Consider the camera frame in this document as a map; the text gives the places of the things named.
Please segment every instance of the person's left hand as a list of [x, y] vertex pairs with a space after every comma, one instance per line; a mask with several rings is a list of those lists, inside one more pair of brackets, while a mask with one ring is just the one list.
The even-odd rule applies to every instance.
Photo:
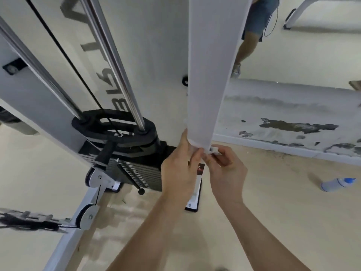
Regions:
[[187, 129], [182, 133], [178, 147], [161, 165], [162, 189], [164, 198], [181, 207], [185, 207], [192, 197], [197, 168], [203, 155], [203, 149], [197, 149], [188, 164], [188, 151], [191, 145], [187, 140]]

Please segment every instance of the person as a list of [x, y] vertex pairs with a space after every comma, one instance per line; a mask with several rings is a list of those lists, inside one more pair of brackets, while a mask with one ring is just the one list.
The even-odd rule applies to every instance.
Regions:
[[243, 203], [247, 168], [230, 147], [218, 147], [221, 155], [205, 155], [198, 149], [188, 163], [187, 131], [178, 147], [161, 166], [162, 194], [149, 215], [115, 258], [107, 271], [155, 271], [172, 230], [191, 198], [198, 163], [204, 159], [212, 192], [231, 223], [254, 271], [310, 271], [287, 250]]
[[252, 0], [242, 35], [243, 42], [238, 49], [231, 77], [239, 77], [241, 62], [250, 56], [255, 51], [258, 42], [262, 41], [263, 30], [278, 6], [279, 0]]

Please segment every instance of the chrome rod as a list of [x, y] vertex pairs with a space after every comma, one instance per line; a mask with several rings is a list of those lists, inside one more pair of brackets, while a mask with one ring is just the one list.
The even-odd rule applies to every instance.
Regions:
[[119, 57], [117, 47], [106, 23], [99, 0], [80, 0], [83, 5], [85, 14], [88, 16], [89, 23], [93, 28], [94, 34], [105, 54], [111, 70], [114, 73], [115, 81], [124, 95], [124, 99], [129, 106], [135, 122], [141, 131], [145, 130], [144, 120], [140, 113], [137, 101], [130, 86], [123, 63]]
[[40, 81], [61, 101], [61, 103], [64, 104], [76, 118], [83, 119], [83, 113], [77, 105], [70, 99], [69, 95], [66, 94], [57, 81], [54, 80], [52, 75], [45, 67], [43, 67], [39, 60], [31, 53], [2, 17], [0, 17], [0, 34], [9, 45], [13, 47]]

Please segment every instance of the forearm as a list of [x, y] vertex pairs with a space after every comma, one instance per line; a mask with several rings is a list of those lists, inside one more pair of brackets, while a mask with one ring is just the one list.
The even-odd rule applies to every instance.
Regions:
[[161, 196], [107, 271], [155, 271], [183, 206]]
[[244, 204], [223, 207], [254, 271], [309, 271]]

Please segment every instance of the water bottle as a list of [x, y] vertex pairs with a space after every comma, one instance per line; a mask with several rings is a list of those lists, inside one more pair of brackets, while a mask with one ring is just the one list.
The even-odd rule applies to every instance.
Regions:
[[326, 192], [333, 192], [338, 189], [349, 187], [355, 180], [355, 178], [337, 178], [332, 181], [323, 182], [321, 184], [321, 189]]

